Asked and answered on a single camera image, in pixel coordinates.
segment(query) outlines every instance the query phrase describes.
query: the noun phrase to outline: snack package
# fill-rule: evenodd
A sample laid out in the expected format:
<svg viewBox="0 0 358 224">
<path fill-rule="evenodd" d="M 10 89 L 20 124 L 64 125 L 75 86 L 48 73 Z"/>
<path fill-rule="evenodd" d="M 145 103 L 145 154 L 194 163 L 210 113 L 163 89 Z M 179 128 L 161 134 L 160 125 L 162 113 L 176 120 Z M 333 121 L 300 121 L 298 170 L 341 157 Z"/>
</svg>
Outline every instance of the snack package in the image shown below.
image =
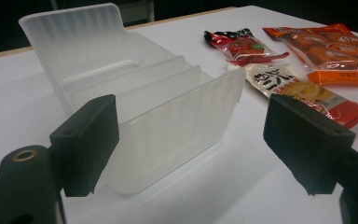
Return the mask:
<svg viewBox="0 0 358 224">
<path fill-rule="evenodd" d="M 344 24 L 263 30 L 289 46 L 312 70 L 358 70 L 358 36 Z"/>
<path fill-rule="evenodd" d="M 319 85 L 356 84 L 358 85 L 358 70 L 316 70 L 307 74 L 308 80 Z"/>
<path fill-rule="evenodd" d="M 247 63 L 265 63 L 275 59 L 282 59 L 289 55 L 277 54 L 269 49 L 261 41 L 256 39 L 249 29 L 242 29 L 237 32 L 204 32 L 205 40 L 220 49 L 227 58 L 227 61 L 236 65 Z"/>
<path fill-rule="evenodd" d="M 272 93 L 291 96 L 348 129 L 358 123 L 358 103 L 299 78 L 285 66 L 251 63 L 243 69 L 246 80 L 268 98 Z"/>
</svg>

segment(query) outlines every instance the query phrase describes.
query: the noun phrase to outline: dark floor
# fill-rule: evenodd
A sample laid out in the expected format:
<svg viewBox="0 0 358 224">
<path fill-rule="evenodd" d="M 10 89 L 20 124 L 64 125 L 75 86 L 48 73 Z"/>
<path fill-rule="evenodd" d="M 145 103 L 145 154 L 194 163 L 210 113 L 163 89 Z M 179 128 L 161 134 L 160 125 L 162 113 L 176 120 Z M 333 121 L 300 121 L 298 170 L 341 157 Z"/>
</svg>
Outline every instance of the dark floor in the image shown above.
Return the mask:
<svg viewBox="0 0 358 224">
<path fill-rule="evenodd" d="M 60 8 L 81 7 L 106 2 L 120 4 L 128 1 L 132 0 L 57 0 Z M 324 24 L 341 22 L 352 31 L 358 32 L 358 1 L 352 1 L 349 4 L 342 0 L 155 0 L 155 18 L 158 21 L 221 7 L 250 5 Z M 50 10 L 52 10 L 52 6 L 49 0 L 1 0 L 0 51 L 30 46 L 18 24 L 19 18 Z"/>
</svg>

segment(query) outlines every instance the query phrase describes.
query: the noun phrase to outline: red snack wrapper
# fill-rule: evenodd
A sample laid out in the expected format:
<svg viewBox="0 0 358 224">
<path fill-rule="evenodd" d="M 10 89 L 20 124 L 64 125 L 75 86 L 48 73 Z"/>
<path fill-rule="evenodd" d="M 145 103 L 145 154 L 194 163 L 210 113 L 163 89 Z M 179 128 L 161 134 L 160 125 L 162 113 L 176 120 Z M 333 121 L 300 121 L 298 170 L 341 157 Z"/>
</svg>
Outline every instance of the red snack wrapper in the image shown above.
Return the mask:
<svg viewBox="0 0 358 224">
<path fill-rule="evenodd" d="M 220 49 L 226 55 L 228 62 L 236 65 L 266 63 L 289 55 L 289 52 L 278 54 L 272 51 L 255 38 L 249 29 L 215 33 L 205 31 L 204 38 L 208 43 Z"/>
</svg>

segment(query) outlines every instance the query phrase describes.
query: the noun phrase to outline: table surface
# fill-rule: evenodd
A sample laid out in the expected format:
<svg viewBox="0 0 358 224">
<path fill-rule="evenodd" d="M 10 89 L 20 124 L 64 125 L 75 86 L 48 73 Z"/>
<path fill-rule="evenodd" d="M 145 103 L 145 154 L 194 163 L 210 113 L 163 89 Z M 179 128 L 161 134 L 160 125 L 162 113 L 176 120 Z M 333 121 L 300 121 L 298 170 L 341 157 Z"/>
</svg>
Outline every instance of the table surface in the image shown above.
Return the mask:
<svg viewBox="0 0 358 224">
<path fill-rule="evenodd" d="M 184 55 L 210 76 L 220 77 L 227 71 L 227 62 L 223 54 L 205 43 L 204 31 L 249 28 L 269 48 L 283 53 L 289 49 L 269 38 L 262 27 L 321 25 L 249 6 L 132 30 L 176 55 Z M 67 119 L 35 53 L 32 49 L 20 51 L 0 55 L 0 160 L 20 147 L 49 147 L 49 134 Z M 306 78 L 308 70 L 293 53 L 277 63 Z M 358 102 L 358 87 L 326 88 Z M 337 185 L 331 195 L 309 196 L 264 142 L 267 107 L 268 99 L 245 83 L 221 142 L 138 194 L 118 194 L 106 186 L 102 176 L 94 194 L 85 198 L 63 196 L 67 222 L 341 223 L 338 199 L 342 187 Z M 358 125 L 351 130 L 356 133 L 352 147 L 358 149 Z"/>
</svg>

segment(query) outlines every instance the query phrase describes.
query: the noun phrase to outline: orange snack bag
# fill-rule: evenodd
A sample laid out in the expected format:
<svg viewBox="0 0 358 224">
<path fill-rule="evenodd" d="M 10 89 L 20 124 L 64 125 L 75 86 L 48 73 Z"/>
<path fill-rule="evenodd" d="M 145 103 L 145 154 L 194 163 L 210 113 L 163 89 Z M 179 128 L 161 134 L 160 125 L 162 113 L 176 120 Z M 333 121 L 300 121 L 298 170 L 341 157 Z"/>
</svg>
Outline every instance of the orange snack bag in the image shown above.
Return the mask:
<svg viewBox="0 0 358 224">
<path fill-rule="evenodd" d="M 301 79 L 284 66 L 251 63 L 244 69 L 246 80 L 268 98 L 272 93 L 291 96 L 348 129 L 358 123 L 358 103 Z"/>
<path fill-rule="evenodd" d="M 344 24 L 263 30 L 289 46 L 312 70 L 358 70 L 358 36 Z"/>
</svg>

